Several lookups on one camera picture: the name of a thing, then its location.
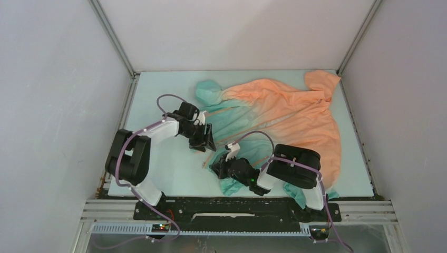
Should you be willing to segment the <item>orange and teal jacket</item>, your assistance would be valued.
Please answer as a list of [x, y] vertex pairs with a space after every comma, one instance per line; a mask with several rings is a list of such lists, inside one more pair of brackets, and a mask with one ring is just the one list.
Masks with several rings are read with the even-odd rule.
[[336, 198], [333, 190], [341, 171], [341, 138], [329, 109], [340, 77], [322, 70], [304, 75], [306, 90], [273, 79], [257, 79], [232, 87], [212, 80], [199, 82], [196, 99], [207, 112], [217, 147], [204, 166], [210, 168], [225, 152], [225, 145], [238, 141], [238, 157], [260, 168], [272, 153], [273, 144], [310, 149], [320, 155], [322, 181], [316, 190], [303, 190], [291, 183], [284, 191], [302, 208], [323, 208], [323, 197]]

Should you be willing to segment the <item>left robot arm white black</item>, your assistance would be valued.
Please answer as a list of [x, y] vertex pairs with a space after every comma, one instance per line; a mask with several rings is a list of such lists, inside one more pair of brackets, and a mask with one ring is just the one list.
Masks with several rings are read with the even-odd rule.
[[166, 215], [167, 206], [160, 201], [164, 193], [149, 177], [151, 149], [179, 135], [188, 139], [191, 150], [217, 149], [206, 113], [191, 103], [182, 102], [177, 110], [165, 112], [160, 121], [143, 129], [135, 132], [119, 129], [105, 162], [105, 171], [115, 177], [117, 185], [128, 187], [139, 201], [147, 203], [147, 214], [156, 220]]

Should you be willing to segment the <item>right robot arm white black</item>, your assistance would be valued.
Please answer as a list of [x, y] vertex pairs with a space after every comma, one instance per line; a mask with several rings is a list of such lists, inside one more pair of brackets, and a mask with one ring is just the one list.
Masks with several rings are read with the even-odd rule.
[[245, 158], [238, 158], [240, 145], [233, 142], [226, 152], [210, 165], [219, 179], [231, 178], [256, 195], [270, 193], [277, 182], [284, 182], [302, 190], [307, 215], [321, 220], [328, 213], [326, 193], [320, 173], [320, 155], [310, 149], [278, 144], [273, 154], [260, 169], [254, 168]]

